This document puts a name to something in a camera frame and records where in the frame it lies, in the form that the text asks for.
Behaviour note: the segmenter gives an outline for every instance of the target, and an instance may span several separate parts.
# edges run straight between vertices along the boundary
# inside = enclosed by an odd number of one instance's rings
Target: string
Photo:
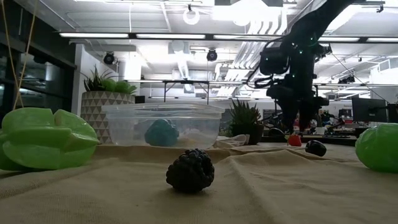
[[[18,89],[18,78],[15,72],[15,66],[14,66],[14,61],[12,59],[12,52],[11,52],[11,44],[10,44],[10,38],[9,38],[9,34],[8,34],[8,26],[7,26],[7,17],[6,17],[6,9],[4,6],[4,1],[1,1],[1,7],[2,7],[2,17],[4,20],[4,28],[6,30],[6,40],[7,40],[7,46],[8,46],[8,52],[9,52],[9,56],[11,59],[11,69],[12,69],[12,75],[14,76],[14,81],[15,81],[15,87]],[[20,98],[21,101],[21,105],[22,107],[24,106],[23,102],[22,102],[22,98]]]
[[[17,99],[18,97],[21,99],[22,101],[22,97],[21,97],[21,93],[19,92],[19,90],[21,89],[21,85],[22,85],[22,80],[24,78],[24,74],[25,74],[25,69],[26,69],[26,63],[27,63],[27,58],[28,58],[28,53],[29,53],[29,47],[30,47],[30,41],[32,40],[32,34],[33,34],[33,27],[35,24],[35,18],[36,18],[36,11],[37,11],[37,3],[39,2],[39,0],[36,0],[35,2],[35,8],[33,11],[33,18],[32,18],[32,24],[30,25],[30,33],[29,33],[29,38],[27,41],[27,45],[26,45],[26,52],[25,52],[25,61],[24,61],[24,66],[22,68],[22,73],[21,73],[21,79],[19,80],[19,84],[18,84],[18,89],[17,89]],[[17,100],[14,102],[14,107],[12,110],[14,110],[17,107]]]

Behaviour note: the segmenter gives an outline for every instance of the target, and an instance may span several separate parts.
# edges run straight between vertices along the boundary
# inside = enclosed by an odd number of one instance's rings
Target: computer monitor
[[[396,104],[388,104],[388,122],[389,123],[398,123],[398,105]]]
[[[387,122],[386,101],[352,98],[354,121]]]

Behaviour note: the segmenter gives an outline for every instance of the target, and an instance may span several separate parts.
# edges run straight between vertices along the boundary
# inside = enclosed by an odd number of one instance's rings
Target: plastic storage bin
[[[223,108],[196,103],[106,105],[102,110],[108,119],[112,142],[118,146],[198,149],[207,149],[214,144],[221,114],[225,112]],[[158,124],[166,125],[166,128],[158,128]]]

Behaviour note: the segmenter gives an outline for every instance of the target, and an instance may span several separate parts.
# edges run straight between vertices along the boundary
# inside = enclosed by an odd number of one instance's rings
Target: small black object
[[[168,119],[158,119],[145,132],[145,142],[151,146],[170,147],[177,143],[180,133]]]
[[[285,137],[285,133],[278,128],[271,128],[268,132],[270,137]]]
[[[214,171],[211,159],[205,151],[186,150],[169,165],[166,182],[180,192],[193,194],[211,185]]]
[[[305,151],[322,157],[326,154],[326,147],[320,141],[311,140],[305,146]]]
[[[33,61],[39,64],[45,64],[47,62],[45,59],[36,56],[33,58]]]
[[[376,10],[376,12],[377,12],[377,13],[380,13],[380,12],[382,12],[382,11],[384,11],[384,6],[381,4],[381,5],[380,5],[380,9]]]
[[[209,49],[209,52],[207,53],[207,61],[209,62],[214,62],[217,60],[217,53],[215,49]]]
[[[104,63],[107,65],[113,65],[115,62],[114,52],[107,52],[104,57]]]

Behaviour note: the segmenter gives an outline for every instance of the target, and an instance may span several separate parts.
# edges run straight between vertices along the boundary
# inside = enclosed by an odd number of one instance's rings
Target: black robotic arm
[[[298,20],[288,35],[283,37],[279,47],[268,48],[261,53],[260,72],[270,78],[261,78],[256,88],[269,86],[267,96],[275,99],[283,112],[283,124],[293,131],[297,112],[300,112],[300,130],[303,131],[313,115],[322,107],[329,105],[327,99],[314,96],[312,80],[316,57],[330,49],[322,47],[318,39],[329,24],[352,3],[366,0],[327,0],[315,11]],[[273,74],[289,71],[283,80],[272,80]],[[258,84],[270,80],[266,85]]]

